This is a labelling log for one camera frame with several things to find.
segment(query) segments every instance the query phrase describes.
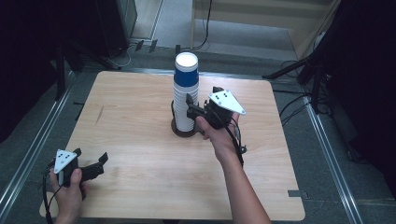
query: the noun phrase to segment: cup stack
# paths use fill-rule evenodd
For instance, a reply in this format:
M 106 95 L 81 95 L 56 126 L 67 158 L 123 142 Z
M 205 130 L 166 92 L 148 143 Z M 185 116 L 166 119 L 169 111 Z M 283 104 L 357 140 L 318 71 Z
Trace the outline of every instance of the cup stack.
M 187 118 L 186 96 L 188 93 L 194 104 L 198 105 L 198 90 L 198 58 L 189 52 L 178 54 L 175 61 L 173 110 L 179 132 L 188 133 L 194 129 L 194 120 Z

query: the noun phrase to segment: hand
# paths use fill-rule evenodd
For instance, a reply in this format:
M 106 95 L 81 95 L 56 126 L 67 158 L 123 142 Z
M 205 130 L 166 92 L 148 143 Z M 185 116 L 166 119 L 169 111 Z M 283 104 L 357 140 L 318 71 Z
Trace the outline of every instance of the hand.
M 54 192 L 59 189 L 58 180 L 56 174 L 53 173 L 53 169 L 50 169 L 50 183 Z M 55 195 L 56 202 L 59 207 L 58 217 L 56 223 L 76 223 L 82 207 L 82 196 L 79 188 L 79 182 L 82 178 L 82 172 L 80 169 L 74 170 L 70 177 L 70 187 L 62 187 Z
M 239 114 L 233 113 L 232 122 L 238 122 Z M 235 147 L 233 145 L 233 139 L 227 133 L 227 131 L 222 128 L 215 130 L 203 117 L 196 118 L 197 125 L 205 132 L 204 139 L 210 139 L 210 142 L 215 149 L 216 158 L 220 163 L 224 163 L 229 160 L 238 160 L 236 155 Z M 230 124 L 230 131 L 235 134 L 236 124 Z

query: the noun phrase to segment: wooden tabletop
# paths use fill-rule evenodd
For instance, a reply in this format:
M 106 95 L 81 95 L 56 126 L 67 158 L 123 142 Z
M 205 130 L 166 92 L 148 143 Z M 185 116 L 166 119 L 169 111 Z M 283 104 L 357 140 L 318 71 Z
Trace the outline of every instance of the wooden tabletop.
M 271 84 L 222 77 L 200 77 L 199 82 L 200 105 L 213 86 L 220 86 L 247 111 L 239 119 L 242 144 L 247 145 L 244 170 L 269 217 L 302 220 L 301 198 L 288 194 L 298 186 Z M 181 138 L 172 132 L 172 100 L 173 76 L 97 76 L 66 148 L 81 148 L 80 166 L 108 154 L 105 173 L 87 183 L 83 217 L 232 218 L 210 141 L 200 134 Z

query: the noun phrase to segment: person's left hand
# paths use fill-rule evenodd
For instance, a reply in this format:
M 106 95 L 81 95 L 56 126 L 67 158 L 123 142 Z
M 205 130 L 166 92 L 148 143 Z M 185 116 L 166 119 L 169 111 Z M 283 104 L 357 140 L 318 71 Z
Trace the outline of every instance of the person's left hand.
M 53 169 L 50 169 L 50 183 L 52 189 L 56 192 L 59 189 L 58 180 L 56 174 L 53 173 Z M 79 182 L 82 178 L 82 172 L 80 169 L 73 171 L 70 177 L 70 187 L 62 187 L 55 195 L 56 202 L 58 204 L 59 213 L 56 218 L 56 223 L 76 223 L 82 207 L 82 196 L 79 188 Z

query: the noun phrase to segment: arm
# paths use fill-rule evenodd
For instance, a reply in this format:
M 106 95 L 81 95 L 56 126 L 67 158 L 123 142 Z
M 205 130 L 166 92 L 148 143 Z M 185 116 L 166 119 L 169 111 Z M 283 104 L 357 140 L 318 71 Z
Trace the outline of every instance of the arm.
M 50 183 L 54 192 L 59 189 L 56 174 L 53 169 L 50 170 Z M 62 187 L 55 195 L 58 204 L 59 213 L 55 224 L 73 224 L 77 223 L 81 214 L 82 196 L 79 189 L 79 182 L 82 178 L 80 169 L 74 170 L 70 177 L 70 187 Z
M 238 114 L 233 115 L 236 121 L 238 117 Z M 210 139 L 212 142 L 216 158 L 223 169 L 233 222 L 271 223 L 238 160 L 230 135 L 224 129 L 213 129 L 202 117 L 198 117 L 196 122 L 205 132 L 204 139 Z

